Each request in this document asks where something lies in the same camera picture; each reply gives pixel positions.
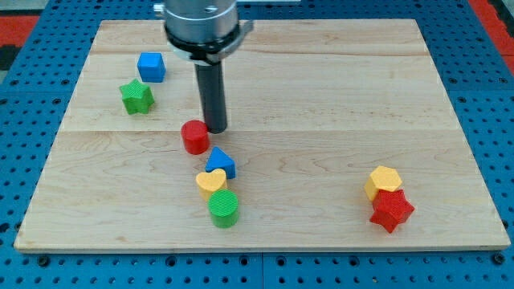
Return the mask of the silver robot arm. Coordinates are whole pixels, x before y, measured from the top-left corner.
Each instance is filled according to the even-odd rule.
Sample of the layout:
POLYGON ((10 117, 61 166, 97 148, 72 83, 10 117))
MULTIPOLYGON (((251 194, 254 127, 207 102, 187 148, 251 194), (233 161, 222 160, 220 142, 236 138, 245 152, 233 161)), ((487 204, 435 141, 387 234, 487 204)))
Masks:
POLYGON ((254 29, 251 20, 239 21, 236 0, 163 0, 153 12, 172 51, 200 66, 221 63, 254 29))

